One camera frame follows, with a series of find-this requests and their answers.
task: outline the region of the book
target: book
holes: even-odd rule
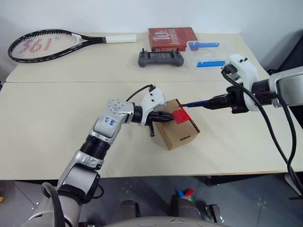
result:
[[[185,51],[186,42],[197,40],[191,27],[149,28],[152,52]]]

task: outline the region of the clear plastic container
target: clear plastic container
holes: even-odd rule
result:
[[[226,41],[187,41],[186,59],[190,68],[221,67],[225,64],[233,49]]]

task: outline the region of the white table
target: white table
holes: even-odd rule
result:
[[[229,41],[235,52],[257,67],[261,79],[268,78],[239,34],[197,36]],[[140,68],[139,51],[150,48],[147,34],[137,34],[137,38],[132,44],[94,45],[57,60],[17,66],[0,92],[0,179],[58,179],[110,98],[127,98],[153,83],[167,100],[178,98],[186,103],[224,94],[230,86],[219,68]],[[133,101],[139,103],[144,94]],[[291,136],[283,110],[272,106],[265,110],[289,155]],[[102,176],[286,172],[260,113],[231,114],[230,108],[190,108],[188,113],[201,133],[171,151],[157,132],[155,138],[149,137],[148,127],[124,125],[108,151]],[[294,123],[297,137],[303,138],[295,118]],[[298,139],[295,170],[303,170],[302,143]]]
[[[110,98],[126,98],[146,83],[6,83],[0,92],[0,179],[57,179],[84,142]],[[222,82],[158,82],[167,100],[203,100],[224,93]],[[139,102],[145,93],[134,98]],[[265,106],[286,155],[291,136],[281,108]],[[258,112],[232,114],[230,108],[189,108],[201,133],[168,151],[148,127],[123,125],[107,153],[103,177],[150,175],[226,175],[286,172]],[[294,119],[297,137],[303,131]],[[293,161],[303,170],[303,141]]]

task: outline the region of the white grip tape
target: white grip tape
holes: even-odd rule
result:
[[[136,35],[108,35],[108,36],[106,35],[105,39],[107,44],[137,42]]]

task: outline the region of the racket strings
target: racket strings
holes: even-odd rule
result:
[[[52,55],[78,44],[77,37],[65,33],[45,32],[20,40],[11,51],[15,58],[28,59]]]

